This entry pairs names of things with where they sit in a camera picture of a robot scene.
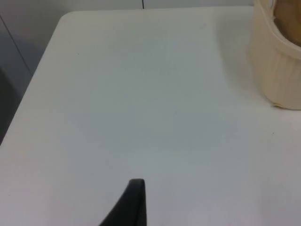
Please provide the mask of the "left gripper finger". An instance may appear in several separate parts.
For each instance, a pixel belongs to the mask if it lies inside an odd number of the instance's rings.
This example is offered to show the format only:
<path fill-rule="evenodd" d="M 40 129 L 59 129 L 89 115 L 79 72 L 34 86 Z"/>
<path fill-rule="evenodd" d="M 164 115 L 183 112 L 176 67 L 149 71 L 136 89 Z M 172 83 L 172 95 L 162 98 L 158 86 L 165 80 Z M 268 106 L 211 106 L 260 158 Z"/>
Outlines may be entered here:
<path fill-rule="evenodd" d="M 129 180 L 102 226 L 146 226 L 146 189 L 141 178 Z"/>

